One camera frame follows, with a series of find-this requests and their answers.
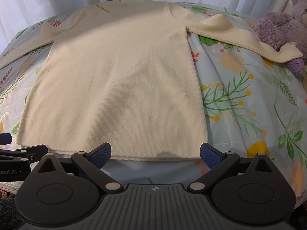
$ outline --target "bed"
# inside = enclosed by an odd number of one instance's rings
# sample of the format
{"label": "bed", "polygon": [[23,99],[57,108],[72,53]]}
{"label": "bed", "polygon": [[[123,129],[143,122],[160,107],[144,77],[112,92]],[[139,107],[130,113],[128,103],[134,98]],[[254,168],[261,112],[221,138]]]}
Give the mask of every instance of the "bed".
{"label": "bed", "polygon": [[[208,4],[178,4],[205,19],[224,14],[235,26],[257,35],[257,20],[244,14]],[[42,24],[57,27],[72,14],[54,16],[22,30],[1,56],[39,34]],[[307,95],[301,82],[285,65],[273,63],[250,50],[194,33],[188,33],[188,42],[203,98],[209,143],[222,152],[231,150],[242,157],[266,153],[294,190],[296,206],[302,204],[307,199]],[[0,133],[8,132],[13,136],[12,143],[0,146],[2,149],[24,147],[16,144],[20,119],[27,95],[51,45],[35,49],[0,70]],[[102,170],[124,185],[187,185],[210,169],[197,159],[109,160]],[[6,182],[0,183],[0,187],[16,193],[21,184]]]}

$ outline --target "sweater sleeve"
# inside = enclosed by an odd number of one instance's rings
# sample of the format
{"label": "sweater sleeve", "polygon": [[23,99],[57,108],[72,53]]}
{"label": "sweater sleeve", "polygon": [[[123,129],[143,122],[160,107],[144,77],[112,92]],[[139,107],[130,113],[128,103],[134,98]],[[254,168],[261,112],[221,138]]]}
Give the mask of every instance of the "sweater sleeve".
{"label": "sweater sleeve", "polygon": [[275,51],[270,45],[259,41],[252,32],[235,27],[222,14],[203,19],[174,3],[168,4],[168,12],[175,21],[185,26],[189,32],[247,48],[274,62],[284,63],[303,56],[292,44],[285,44],[279,52]]}
{"label": "sweater sleeve", "polygon": [[68,17],[59,26],[53,27],[49,23],[44,23],[41,27],[40,33],[26,41],[25,43],[14,48],[9,54],[0,58],[0,69],[7,66],[16,59],[24,56],[26,53],[37,49],[38,47],[54,42],[60,35],[70,30],[83,16],[83,9],[75,12]]}

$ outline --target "purple teddy bear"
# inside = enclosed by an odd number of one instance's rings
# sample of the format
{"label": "purple teddy bear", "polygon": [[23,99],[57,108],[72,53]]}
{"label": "purple teddy bear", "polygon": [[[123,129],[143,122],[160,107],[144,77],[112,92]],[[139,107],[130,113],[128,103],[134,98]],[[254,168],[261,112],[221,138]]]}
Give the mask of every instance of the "purple teddy bear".
{"label": "purple teddy bear", "polygon": [[294,44],[302,58],[286,63],[295,76],[302,76],[307,60],[307,0],[292,0],[292,15],[285,12],[266,12],[258,22],[258,36],[279,51],[284,44]]}

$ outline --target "clothing tag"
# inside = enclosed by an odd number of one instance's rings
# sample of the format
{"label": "clothing tag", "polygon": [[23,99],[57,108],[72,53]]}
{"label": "clothing tag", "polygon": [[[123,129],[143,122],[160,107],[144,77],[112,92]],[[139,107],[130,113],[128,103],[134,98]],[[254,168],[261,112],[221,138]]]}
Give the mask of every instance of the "clothing tag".
{"label": "clothing tag", "polygon": [[108,13],[112,14],[111,11],[108,11],[108,10],[104,9],[103,7],[100,7],[100,6],[98,6],[97,4],[95,4],[95,5],[96,5],[97,7],[99,7],[100,9],[104,10],[105,12],[108,12]]}

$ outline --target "knit fabric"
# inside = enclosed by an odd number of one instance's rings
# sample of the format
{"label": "knit fabric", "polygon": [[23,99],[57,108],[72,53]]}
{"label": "knit fabric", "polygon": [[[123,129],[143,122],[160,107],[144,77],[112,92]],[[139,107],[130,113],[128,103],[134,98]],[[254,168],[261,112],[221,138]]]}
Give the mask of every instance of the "knit fabric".
{"label": "knit fabric", "polygon": [[0,199],[0,230],[13,230],[22,222],[14,199]]}
{"label": "knit fabric", "polygon": [[113,159],[196,159],[208,134],[186,31],[246,47],[277,62],[279,52],[223,15],[203,20],[167,2],[107,1],[82,9],[56,31],[25,42],[0,66],[54,41],[32,87],[17,143],[57,153],[91,151],[103,142]]}

